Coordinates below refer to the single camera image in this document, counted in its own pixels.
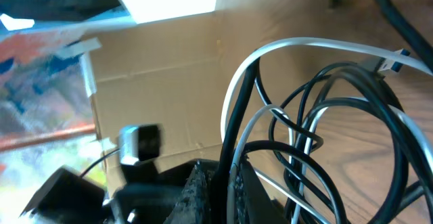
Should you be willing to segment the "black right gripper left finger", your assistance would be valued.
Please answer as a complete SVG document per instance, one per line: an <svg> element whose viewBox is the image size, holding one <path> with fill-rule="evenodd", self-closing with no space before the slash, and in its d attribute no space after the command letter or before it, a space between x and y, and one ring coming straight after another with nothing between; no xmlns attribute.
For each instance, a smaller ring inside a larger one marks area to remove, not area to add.
<svg viewBox="0 0 433 224"><path fill-rule="evenodd" d="M208 223L208 184L202 163L197 161L187 179L181 196L164 224Z"/></svg>

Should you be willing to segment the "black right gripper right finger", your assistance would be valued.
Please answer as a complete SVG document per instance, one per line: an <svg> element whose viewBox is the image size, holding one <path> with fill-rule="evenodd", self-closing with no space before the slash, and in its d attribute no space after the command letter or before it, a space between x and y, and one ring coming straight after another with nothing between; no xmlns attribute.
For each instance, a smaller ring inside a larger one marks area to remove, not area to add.
<svg viewBox="0 0 433 224"><path fill-rule="evenodd" d="M281 211L272 203L258 175L242 160L235 187L235 223L286 224Z"/></svg>

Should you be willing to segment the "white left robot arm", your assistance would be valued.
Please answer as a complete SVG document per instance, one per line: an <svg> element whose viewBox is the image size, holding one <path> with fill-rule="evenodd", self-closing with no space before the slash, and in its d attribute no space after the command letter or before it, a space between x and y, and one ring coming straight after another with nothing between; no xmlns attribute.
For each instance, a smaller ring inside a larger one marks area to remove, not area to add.
<svg viewBox="0 0 433 224"><path fill-rule="evenodd" d="M56 223L207 223L207 185L214 160L193 159L158 171L151 160L122 165L126 183L106 191L62 166L35 192L22 211Z"/></svg>

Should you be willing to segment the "brown cardboard panel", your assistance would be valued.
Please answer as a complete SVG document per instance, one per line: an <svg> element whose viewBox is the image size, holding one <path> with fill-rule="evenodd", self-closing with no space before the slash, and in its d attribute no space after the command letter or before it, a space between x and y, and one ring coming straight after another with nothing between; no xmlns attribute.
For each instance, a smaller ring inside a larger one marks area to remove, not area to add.
<svg viewBox="0 0 433 224"><path fill-rule="evenodd" d="M218 160L227 87L259 32L254 15L227 10L96 34L92 108L105 149L125 126L157 124L160 170Z"/></svg>

